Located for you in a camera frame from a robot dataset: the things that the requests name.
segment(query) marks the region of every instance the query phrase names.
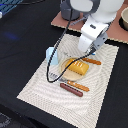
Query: cable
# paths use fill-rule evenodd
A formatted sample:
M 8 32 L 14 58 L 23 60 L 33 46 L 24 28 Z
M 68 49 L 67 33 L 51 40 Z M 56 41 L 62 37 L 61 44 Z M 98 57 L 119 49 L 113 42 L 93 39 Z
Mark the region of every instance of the cable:
M 37 4 L 37 3 L 41 3 L 44 2 L 45 0 L 39 0 L 39 1 L 35 1 L 35 2 L 31 2 L 31 3 L 19 3 L 19 4 L 0 4 L 1 5 L 31 5 L 31 4 Z
M 54 53 L 55 53 L 55 51 L 56 51 L 56 49 L 57 49 L 57 47 L 58 47 L 58 45 L 59 45 L 61 39 L 63 38 L 64 34 L 66 33 L 66 31 L 67 31 L 67 29 L 68 29 L 68 27 L 69 27 L 69 24 L 70 24 L 70 22 L 71 22 L 71 17 L 72 17 L 72 11 L 73 11 L 73 10 L 71 9 L 71 14 L 70 14 L 70 19 L 69 19 L 68 25 L 67 25 L 67 27 L 65 28 L 65 30 L 64 30 L 63 34 L 61 35 L 61 37 L 59 38 L 57 44 L 55 45 L 55 48 L 54 48 L 54 50 L 53 50 L 53 52 L 52 52 L 52 55 L 50 56 L 50 59 L 49 59 L 48 65 L 47 65 L 46 76 L 47 76 L 47 81 L 48 81 L 49 83 L 53 83 L 53 82 L 57 81 L 57 80 L 64 74 L 64 72 L 67 70 L 67 68 L 68 68 L 72 63 L 74 63 L 75 61 L 80 60 L 80 59 L 82 59 L 82 58 L 85 58 L 85 57 L 91 55 L 92 53 L 94 53 L 94 52 L 96 51 L 96 49 L 93 47 L 92 50 L 90 51 L 90 53 L 89 53 L 88 55 L 82 56 L 82 57 L 77 58 L 77 59 L 75 59 L 74 61 L 72 61 L 72 62 L 64 69 L 64 71 L 60 74 L 60 76 L 59 76 L 58 78 L 56 78 L 56 79 L 53 80 L 53 81 L 50 81 L 50 80 L 49 80 L 49 77 L 48 77 L 49 66 L 50 66 L 52 57 L 53 57 L 53 55 L 54 55 Z

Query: toy sausage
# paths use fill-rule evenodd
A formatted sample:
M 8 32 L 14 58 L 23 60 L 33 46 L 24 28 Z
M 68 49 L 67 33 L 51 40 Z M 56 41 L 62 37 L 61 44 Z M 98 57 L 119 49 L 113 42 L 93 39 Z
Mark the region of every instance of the toy sausage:
M 72 88 L 72 87 L 70 87 L 70 86 L 68 86 L 68 85 L 66 85 L 64 83 L 60 83 L 60 87 L 64 88 L 65 90 L 67 90 L 67 91 L 69 91 L 69 92 L 71 92 L 71 93 L 73 93 L 73 94 L 75 94 L 75 95 L 77 95 L 79 97 L 83 96 L 82 92 L 80 92 L 80 91 L 78 91 L 78 90 L 76 90 L 76 89 L 74 89 L 74 88 Z

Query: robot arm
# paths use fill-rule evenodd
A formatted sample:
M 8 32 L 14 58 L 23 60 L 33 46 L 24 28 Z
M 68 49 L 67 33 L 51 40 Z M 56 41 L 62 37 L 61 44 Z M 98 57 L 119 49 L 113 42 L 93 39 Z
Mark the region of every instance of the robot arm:
M 66 0 L 74 10 L 89 14 L 81 28 L 78 49 L 87 52 L 93 45 L 98 50 L 107 40 L 106 31 L 124 0 Z

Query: woven placemat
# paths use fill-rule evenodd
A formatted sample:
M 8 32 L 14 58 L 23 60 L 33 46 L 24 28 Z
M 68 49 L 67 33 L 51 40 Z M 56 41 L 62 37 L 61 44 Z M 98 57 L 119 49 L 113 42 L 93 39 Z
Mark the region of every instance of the woven placemat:
M 58 47 L 59 64 L 69 56 L 84 55 L 77 48 L 78 41 L 79 37 L 64 35 Z M 95 128 L 117 52 L 118 47 L 104 44 L 95 56 L 88 57 L 101 61 L 102 65 L 86 62 L 89 70 L 77 81 L 90 89 L 89 92 L 83 91 L 83 97 L 60 88 L 59 82 L 48 83 L 45 59 L 17 98 L 78 128 Z M 50 72 L 59 75 L 59 65 L 50 66 Z

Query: table surface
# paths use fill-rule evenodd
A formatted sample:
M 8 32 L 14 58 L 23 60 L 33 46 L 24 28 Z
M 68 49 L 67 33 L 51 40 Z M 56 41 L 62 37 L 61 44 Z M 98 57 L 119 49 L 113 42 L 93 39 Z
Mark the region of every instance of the table surface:
M 75 128 L 16 97 L 45 58 L 64 29 L 51 26 L 60 11 L 60 0 L 17 6 L 0 20 L 0 104 L 36 119 L 50 128 Z M 80 33 L 67 31 L 80 36 Z M 128 127 L 128 44 L 107 40 L 119 47 L 96 128 Z

